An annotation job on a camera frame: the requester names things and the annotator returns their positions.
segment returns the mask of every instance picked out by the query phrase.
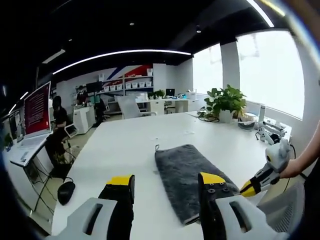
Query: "ceiling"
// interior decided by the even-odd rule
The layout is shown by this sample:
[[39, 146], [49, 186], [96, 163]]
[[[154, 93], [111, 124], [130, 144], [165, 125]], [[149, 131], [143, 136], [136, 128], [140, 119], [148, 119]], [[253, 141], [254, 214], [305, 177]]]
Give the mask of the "ceiling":
[[[259, 5], [276, 28], [287, 27], [271, 9]], [[7, 1], [1, 9], [5, 24], [0, 81], [7, 85], [5, 103], [11, 106], [24, 92], [32, 91], [37, 67], [41, 79], [77, 61], [116, 51], [165, 49], [194, 54], [237, 35], [269, 28], [245, 0]], [[197, 25], [201, 33], [196, 33]], [[42, 64], [61, 49], [66, 52]], [[190, 57], [168, 53], [106, 56], [63, 70], [52, 81], [121, 65], [177, 65]]]

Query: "computer monitor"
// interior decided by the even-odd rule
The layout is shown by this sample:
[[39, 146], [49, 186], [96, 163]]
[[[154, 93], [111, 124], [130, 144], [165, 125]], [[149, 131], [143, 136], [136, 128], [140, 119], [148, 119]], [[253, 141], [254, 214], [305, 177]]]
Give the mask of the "computer monitor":
[[165, 95], [173, 97], [175, 95], [175, 89], [174, 88], [167, 88], [165, 90]]
[[16, 116], [15, 115], [11, 115], [9, 117], [9, 124], [10, 124], [12, 138], [16, 139], [17, 138], [17, 124], [16, 124]]
[[93, 103], [93, 104], [98, 104], [98, 103], [100, 103], [100, 95], [90, 96], [90, 97], [89, 97], [89, 100], [90, 100], [90, 102]]
[[29, 137], [51, 132], [49, 93], [51, 82], [39, 87], [24, 99], [25, 134]]
[[86, 92], [89, 93], [97, 93], [102, 90], [102, 82], [101, 81], [96, 81], [96, 82], [91, 82], [86, 84]]

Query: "gray towel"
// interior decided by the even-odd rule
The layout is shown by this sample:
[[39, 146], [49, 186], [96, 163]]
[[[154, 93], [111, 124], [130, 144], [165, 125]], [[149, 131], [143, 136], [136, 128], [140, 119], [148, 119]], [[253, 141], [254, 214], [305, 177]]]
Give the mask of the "gray towel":
[[193, 145], [155, 151], [155, 162], [172, 208], [183, 225], [199, 218], [198, 174], [215, 174], [239, 193], [237, 186]]

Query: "ceiling light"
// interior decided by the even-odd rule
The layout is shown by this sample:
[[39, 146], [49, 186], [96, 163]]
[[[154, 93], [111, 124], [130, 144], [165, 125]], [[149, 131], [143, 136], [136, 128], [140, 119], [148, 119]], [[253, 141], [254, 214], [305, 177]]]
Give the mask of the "ceiling light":
[[140, 50], [126, 50], [126, 51], [115, 51], [115, 52], [110, 52], [110, 53], [106, 53], [106, 54], [101, 54], [101, 55], [97, 55], [97, 56], [92, 56], [86, 59], [83, 59], [81, 61], [77, 61], [75, 63], [72, 63], [68, 66], [65, 66], [61, 69], [59, 69], [58, 71], [53, 72], [52, 74], [55, 75], [67, 68], [70, 68], [74, 65], [92, 60], [92, 59], [97, 59], [97, 58], [102, 58], [102, 57], [106, 57], [106, 56], [110, 56], [110, 55], [117, 55], [117, 54], [128, 54], [128, 53], [151, 53], [151, 52], [156, 52], [156, 53], [168, 53], [168, 54], [182, 54], [182, 55], [191, 55], [191, 53], [189, 52], [183, 52], [183, 51], [172, 51], [172, 50], [158, 50], [158, 49], [140, 49]]
[[42, 63], [43, 64], [47, 64], [47, 63], [51, 62], [53, 59], [59, 57], [61, 54], [64, 54], [65, 52], [66, 52], [65, 50], [61, 49], [60, 51], [58, 51], [57, 53], [53, 54], [48, 59], [44, 60]]
[[12, 110], [15, 109], [16, 106], [17, 106], [17, 104], [13, 105], [13, 107], [11, 108], [11, 110], [9, 111], [8, 114], [10, 114], [12, 112]]
[[276, 13], [278, 13], [280, 16], [284, 17], [286, 13], [278, 6], [270, 2], [269, 0], [261, 0], [265, 5], [269, 6], [272, 8]]
[[275, 25], [272, 23], [267, 14], [259, 7], [259, 5], [254, 0], [246, 0], [264, 19], [270, 28], [273, 28]]
[[200, 26], [199, 26], [199, 25], [197, 25], [197, 26], [195, 27], [195, 29], [196, 29], [196, 33], [197, 33], [197, 34], [200, 34], [200, 33], [201, 33], [201, 29], [200, 29]]
[[6, 97], [7, 96], [7, 87], [5, 85], [3, 85], [2, 90], [3, 90], [3, 95]]
[[27, 91], [26, 93], [24, 93], [24, 94], [22, 95], [22, 97], [20, 97], [20, 100], [22, 100], [28, 93], [29, 93], [28, 91]]

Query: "white table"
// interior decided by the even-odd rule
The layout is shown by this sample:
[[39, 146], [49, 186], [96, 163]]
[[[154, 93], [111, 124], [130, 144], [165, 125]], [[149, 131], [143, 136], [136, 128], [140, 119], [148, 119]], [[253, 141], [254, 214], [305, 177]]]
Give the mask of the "white table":
[[60, 233], [67, 217], [87, 199], [98, 197], [112, 176], [134, 174], [132, 240], [201, 239], [201, 226], [182, 226], [171, 207], [157, 173], [155, 145], [169, 149], [193, 144], [241, 188], [266, 163], [267, 144], [257, 141], [254, 133], [187, 113], [104, 122], [69, 172], [76, 187], [67, 205], [56, 204], [52, 234]]
[[[38, 145], [28, 148], [21, 148], [21, 142], [19, 142], [14, 144], [9, 152], [5, 150], [2, 152], [4, 164], [15, 190], [32, 210], [36, 209], [39, 195], [45, 186], [42, 182], [45, 183], [47, 181], [48, 177], [46, 175], [53, 169], [53, 165], [44, 148], [45, 142], [46, 138]], [[25, 168], [31, 162], [46, 174], [38, 172], [41, 179], [37, 179], [36, 184], [32, 184], [26, 174]]]
[[86, 106], [73, 110], [73, 123], [78, 128], [78, 134], [86, 134], [95, 122], [94, 106]]
[[175, 103], [175, 112], [176, 113], [186, 113], [197, 111], [197, 99], [171, 99], [171, 98], [163, 98], [163, 99], [148, 99], [148, 100], [136, 100], [137, 104], [147, 103], [147, 109], [149, 112], [156, 112], [158, 115], [165, 114], [165, 102], [174, 102]]

